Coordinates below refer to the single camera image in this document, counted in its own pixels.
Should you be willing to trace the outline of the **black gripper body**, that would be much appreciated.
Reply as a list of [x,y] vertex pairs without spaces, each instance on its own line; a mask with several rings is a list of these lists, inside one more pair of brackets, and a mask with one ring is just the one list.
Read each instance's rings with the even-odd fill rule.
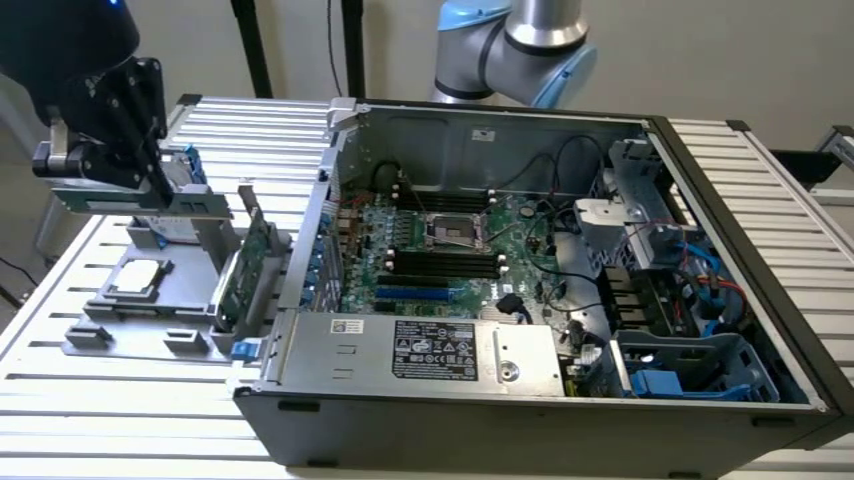
[[1,3],[1,74],[25,89],[45,125],[68,82],[121,65],[139,43],[123,1]]

